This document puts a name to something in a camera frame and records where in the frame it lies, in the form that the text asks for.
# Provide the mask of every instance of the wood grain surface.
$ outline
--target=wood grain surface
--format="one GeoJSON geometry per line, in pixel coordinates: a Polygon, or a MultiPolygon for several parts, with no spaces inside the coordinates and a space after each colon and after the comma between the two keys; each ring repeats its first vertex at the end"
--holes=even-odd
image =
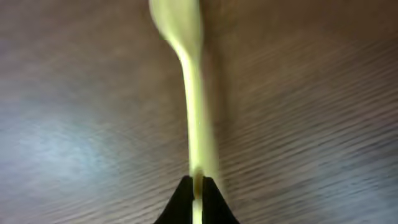
{"type": "MultiPolygon", "coordinates": [[[[242,224],[398,223],[398,2],[202,0],[242,224]]],[[[0,223],[152,223],[188,172],[145,0],[0,1],[0,223]]]]}

